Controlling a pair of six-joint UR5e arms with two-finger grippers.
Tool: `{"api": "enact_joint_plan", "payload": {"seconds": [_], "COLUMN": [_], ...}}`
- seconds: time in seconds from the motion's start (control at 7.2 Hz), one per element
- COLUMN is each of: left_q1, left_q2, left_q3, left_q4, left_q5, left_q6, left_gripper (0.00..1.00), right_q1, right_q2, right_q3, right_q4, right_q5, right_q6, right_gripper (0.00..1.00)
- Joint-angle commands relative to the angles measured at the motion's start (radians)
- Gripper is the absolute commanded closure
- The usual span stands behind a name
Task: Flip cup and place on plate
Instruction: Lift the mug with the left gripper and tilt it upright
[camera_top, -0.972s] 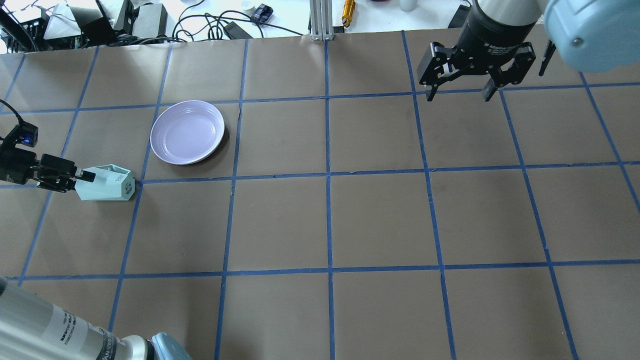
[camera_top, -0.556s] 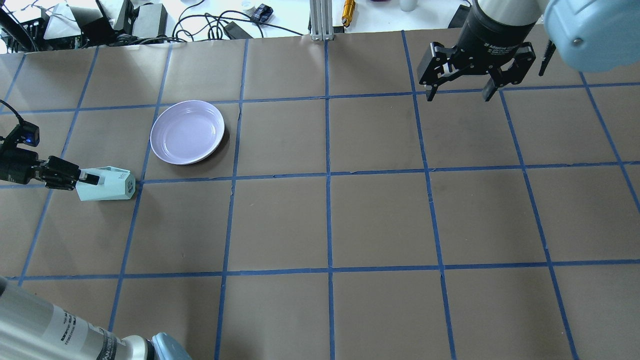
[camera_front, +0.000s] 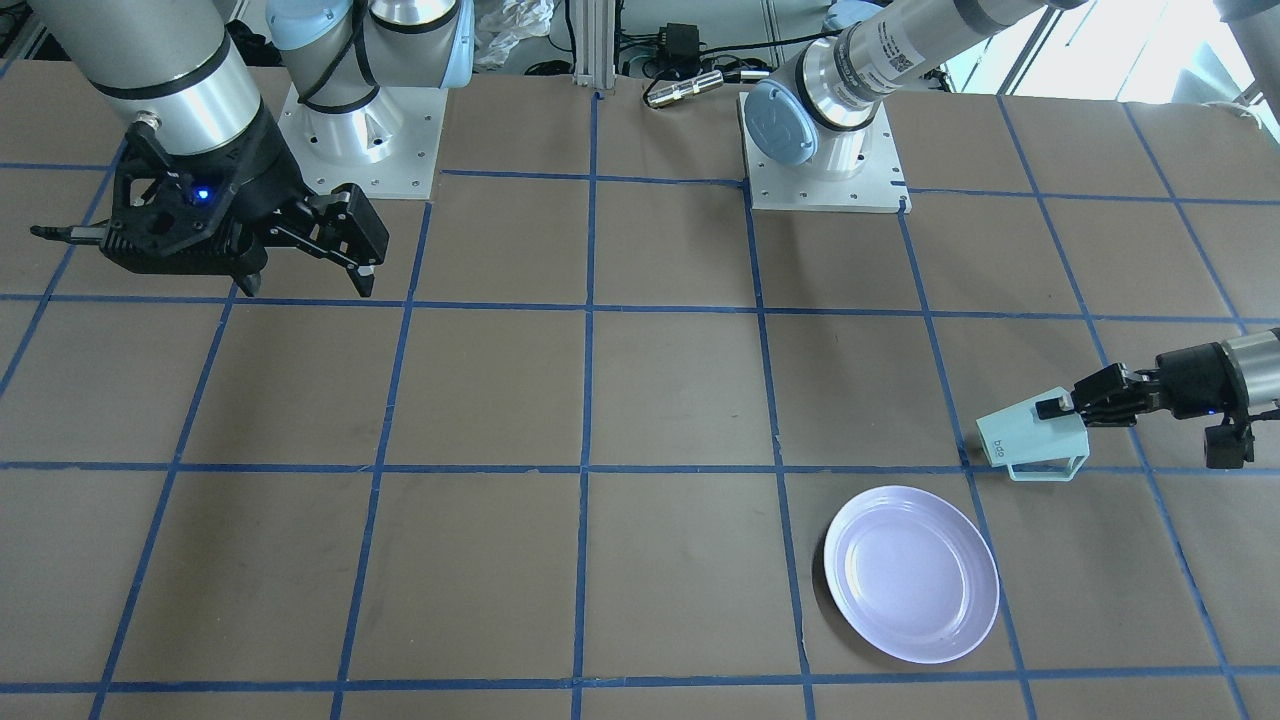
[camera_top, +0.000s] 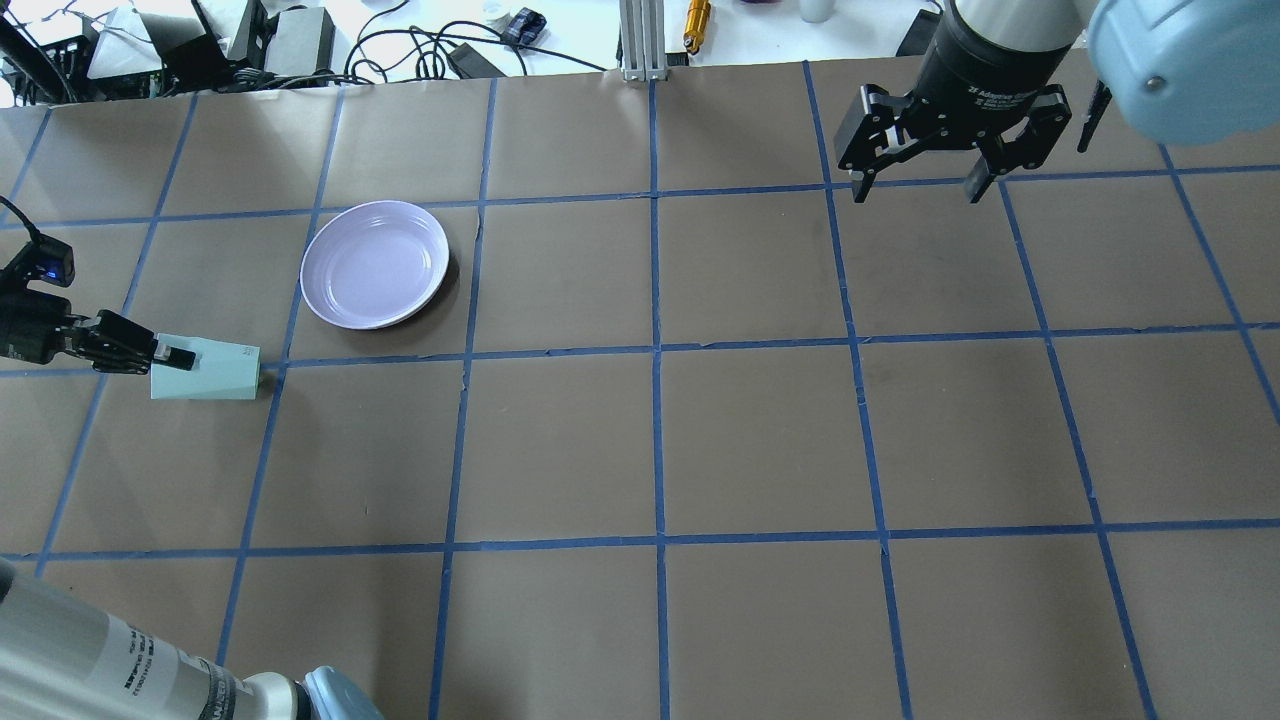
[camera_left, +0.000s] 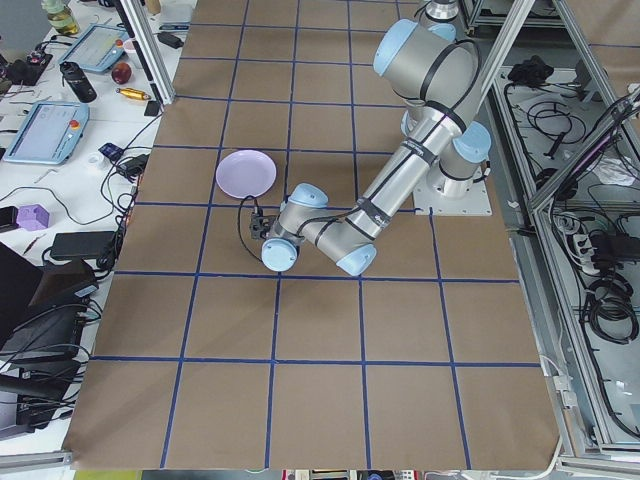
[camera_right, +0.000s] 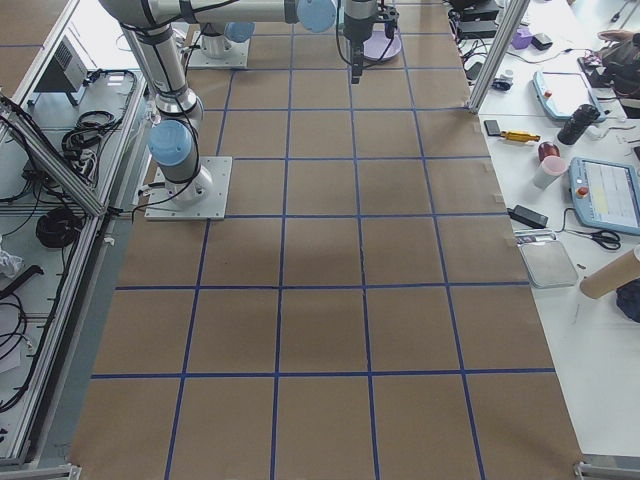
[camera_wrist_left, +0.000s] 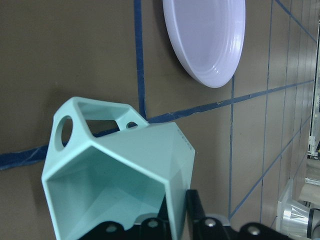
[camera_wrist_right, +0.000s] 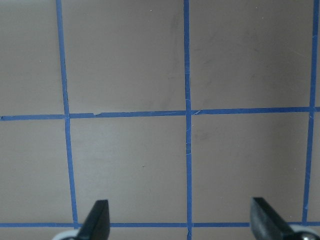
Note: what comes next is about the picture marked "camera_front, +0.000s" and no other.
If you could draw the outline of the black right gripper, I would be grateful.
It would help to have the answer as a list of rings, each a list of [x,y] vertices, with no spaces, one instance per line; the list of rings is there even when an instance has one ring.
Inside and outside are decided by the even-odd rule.
[[[164,150],[159,126],[138,113],[125,131],[100,241],[106,259],[140,274],[229,275],[253,299],[266,250],[297,249],[372,296],[387,225],[360,184],[312,193],[268,105],[230,142],[195,155]]]

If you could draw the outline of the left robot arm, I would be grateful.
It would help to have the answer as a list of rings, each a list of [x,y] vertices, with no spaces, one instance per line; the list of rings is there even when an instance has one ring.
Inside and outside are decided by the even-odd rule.
[[[799,168],[863,132],[902,85],[1042,10],[1042,1],[895,1],[835,36],[814,38],[760,81],[742,104],[745,135],[765,158]],[[1121,364],[998,413],[1018,429],[1133,427],[1147,413],[1217,416],[1210,438],[1248,425],[1244,383],[1225,345],[1157,357],[1152,370]]]

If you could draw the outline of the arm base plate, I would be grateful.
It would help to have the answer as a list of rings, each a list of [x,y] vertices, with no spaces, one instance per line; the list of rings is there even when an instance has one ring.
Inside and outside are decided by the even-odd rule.
[[[291,88],[279,127],[306,184],[330,193],[357,184],[370,199],[428,201],[436,177],[445,88],[381,88],[344,115],[315,111]]]
[[[883,102],[874,105],[870,124],[852,133],[818,132],[815,155],[788,167],[768,158],[748,132],[745,105],[739,95],[739,124],[748,169],[751,206],[765,211],[845,211],[905,214],[911,211],[890,118]]]

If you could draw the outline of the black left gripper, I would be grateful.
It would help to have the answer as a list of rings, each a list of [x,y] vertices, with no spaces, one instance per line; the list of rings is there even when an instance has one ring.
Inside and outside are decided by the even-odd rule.
[[[1155,370],[1111,364],[1076,382],[1068,397],[1036,401],[1036,416],[1079,415],[1085,427],[1134,427],[1160,410],[1175,419],[1236,414],[1236,382],[1221,342],[1160,354]]]

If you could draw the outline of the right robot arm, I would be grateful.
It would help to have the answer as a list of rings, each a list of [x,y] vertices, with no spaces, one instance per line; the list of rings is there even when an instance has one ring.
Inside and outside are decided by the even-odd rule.
[[[421,123],[394,91],[460,88],[474,70],[471,1],[268,3],[300,142],[329,165],[311,174],[212,3],[32,9],[125,132],[108,218],[31,233],[96,247],[134,274],[224,275],[250,297],[271,249],[333,263],[372,295],[390,242],[372,199],[422,184],[385,169],[421,152]]]

